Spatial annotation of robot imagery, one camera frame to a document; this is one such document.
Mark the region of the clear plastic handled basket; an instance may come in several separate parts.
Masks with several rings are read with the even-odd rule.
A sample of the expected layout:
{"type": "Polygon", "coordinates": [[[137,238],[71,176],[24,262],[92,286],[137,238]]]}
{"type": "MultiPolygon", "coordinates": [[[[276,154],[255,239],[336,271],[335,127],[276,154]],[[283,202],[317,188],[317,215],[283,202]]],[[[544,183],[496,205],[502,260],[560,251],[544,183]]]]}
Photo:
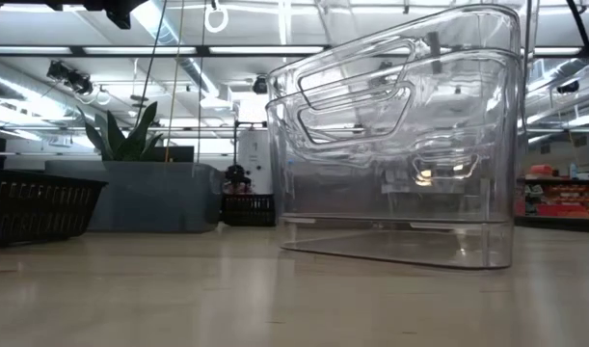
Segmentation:
{"type": "Polygon", "coordinates": [[[274,70],[279,213],[508,220],[520,38],[513,10],[465,5],[274,70]]]}
{"type": "Polygon", "coordinates": [[[285,249],[512,264],[517,53],[329,50],[271,80],[284,88],[267,110],[285,249]]]}

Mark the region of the grey plastic storage bin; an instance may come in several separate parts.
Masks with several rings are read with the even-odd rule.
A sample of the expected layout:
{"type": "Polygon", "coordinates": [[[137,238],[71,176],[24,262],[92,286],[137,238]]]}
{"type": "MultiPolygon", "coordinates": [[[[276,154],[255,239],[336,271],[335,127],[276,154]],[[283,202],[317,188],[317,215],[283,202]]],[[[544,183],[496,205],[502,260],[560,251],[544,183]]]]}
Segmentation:
{"type": "Polygon", "coordinates": [[[204,233],[220,221],[224,176],[203,163],[52,160],[45,172],[106,183],[90,231],[204,233]]]}

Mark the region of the black plastic lattice basket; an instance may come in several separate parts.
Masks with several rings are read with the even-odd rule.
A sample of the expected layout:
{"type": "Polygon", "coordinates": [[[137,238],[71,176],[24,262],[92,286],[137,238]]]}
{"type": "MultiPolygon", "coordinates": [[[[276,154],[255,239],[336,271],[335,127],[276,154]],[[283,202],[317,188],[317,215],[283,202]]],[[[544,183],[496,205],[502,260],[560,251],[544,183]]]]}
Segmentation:
{"type": "Polygon", "coordinates": [[[273,227],[275,201],[268,195],[223,195],[221,221],[231,227],[273,227]]]}
{"type": "Polygon", "coordinates": [[[0,170],[0,247],[84,234],[106,186],[97,180],[0,170]]]}

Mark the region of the shelf with red goods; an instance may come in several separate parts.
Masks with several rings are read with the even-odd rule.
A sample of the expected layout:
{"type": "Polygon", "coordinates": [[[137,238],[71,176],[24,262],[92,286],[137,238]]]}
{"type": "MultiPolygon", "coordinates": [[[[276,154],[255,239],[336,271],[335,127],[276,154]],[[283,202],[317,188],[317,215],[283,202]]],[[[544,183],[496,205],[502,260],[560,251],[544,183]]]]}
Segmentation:
{"type": "Polygon", "coordinates": [[[517,226],[589,232],[589,173],[575,164],[565,175],[548,164],[534,165],[516,189],[517,226]]]}

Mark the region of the green snake plant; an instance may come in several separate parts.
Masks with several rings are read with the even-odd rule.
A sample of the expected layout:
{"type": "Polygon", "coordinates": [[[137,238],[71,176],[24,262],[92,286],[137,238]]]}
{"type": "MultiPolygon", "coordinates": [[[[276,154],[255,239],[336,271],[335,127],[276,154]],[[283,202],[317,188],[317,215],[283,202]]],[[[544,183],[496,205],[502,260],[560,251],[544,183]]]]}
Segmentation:
{"type": "Polygon", "coordinates": [[[77,108],[77,111],[84,122],[88,139],[98,150],[103,161],[146,162],[163,137],[162,134],[156,134],[150,138],[147,136],[148,129],[156,117],[157,106],[157,102],[149,104],[139,117],[138,124],[127,136],[124,136],[110,112],[107,112],[105,135],[102,135],[88,123],[82,109],[77,108]]]}

